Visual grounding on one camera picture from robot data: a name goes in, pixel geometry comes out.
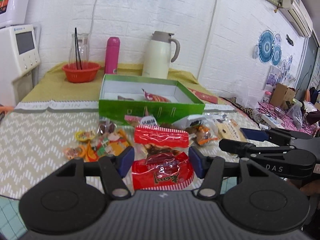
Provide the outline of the person's right hand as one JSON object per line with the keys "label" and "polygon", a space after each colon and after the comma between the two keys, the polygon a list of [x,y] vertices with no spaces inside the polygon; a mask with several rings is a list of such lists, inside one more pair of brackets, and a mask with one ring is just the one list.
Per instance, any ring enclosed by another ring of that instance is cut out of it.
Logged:
{"label": "person's right hand", "polygon": [[307,196],[313,196],[315,194],[320,194],[320,181],[319,180],[312,181],[304,186],[301,186],[300,181],[298,181],[298,180],[287,179],[287,183],[300,189],[300,191],[302,191]]}

